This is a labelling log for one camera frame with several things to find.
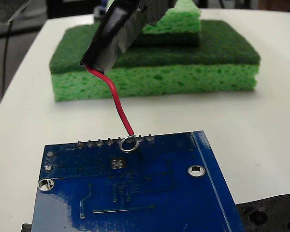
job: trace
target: white tabletop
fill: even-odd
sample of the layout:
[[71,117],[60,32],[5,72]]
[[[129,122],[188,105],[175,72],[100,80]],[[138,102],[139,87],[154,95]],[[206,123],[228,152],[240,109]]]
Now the white tabletop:
[[[125,98],[136,134],[204,130],[235,203],[290,193],[290,14],[203,10],[261,55],[255,92]],[[49,61],[64,31],[92,16],[48,20],[0,105],[0,232],[31,223],[44,146],[125,137],[112,99],[55,103]]]

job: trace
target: black 3d printed part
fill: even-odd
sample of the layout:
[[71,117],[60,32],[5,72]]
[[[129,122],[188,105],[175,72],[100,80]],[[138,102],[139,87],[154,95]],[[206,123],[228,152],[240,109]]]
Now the black 3d printed part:
[[290,232],[290,195],[238,204],[246,232]]
[[145,24],[155,24],[175,4],[176,0],[114,1],[80,63],[102,73],[109,71]]

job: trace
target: blue circuit board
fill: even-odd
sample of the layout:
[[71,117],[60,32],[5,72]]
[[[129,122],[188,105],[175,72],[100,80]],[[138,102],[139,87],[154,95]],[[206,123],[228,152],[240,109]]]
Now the blue circuit board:
[[203,131],[138,141],[45,146],[32,232],[245,231]]

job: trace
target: red wire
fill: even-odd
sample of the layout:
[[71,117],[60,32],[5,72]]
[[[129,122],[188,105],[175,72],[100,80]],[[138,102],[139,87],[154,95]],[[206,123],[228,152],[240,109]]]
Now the red wire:
[[124,124],[128,134],[134,135],[134,131],[132,130],[132,127],[130,126],[129,121],[127,120],[125,112],[123,111],[121,107],[120,99],[119,99],[114,83],[107,76],[103,75],[101,72],[94,70],[88,67],[87,65],[85,65],[85,68],[87,69],[88,72],[90,72],[92,75],[96,76],[97,78],[101,79],[109,86],[114,102],[115,102],[116,109],[118,111],[118,114],[119,114],[119,117],[121,118],[122,123]]

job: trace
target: sponge stack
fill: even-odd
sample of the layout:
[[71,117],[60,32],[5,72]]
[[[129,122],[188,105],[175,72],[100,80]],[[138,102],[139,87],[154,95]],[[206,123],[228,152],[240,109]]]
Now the sponge stack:
[[[192,0],[178,0],[159,23],[145,26],[107,73],[119,96],[253,90],[258,53],[227,23],[199,17]],[[111,97],[108,86],[79,65],[98,26],[66,31],[50,63],[56,101]]]

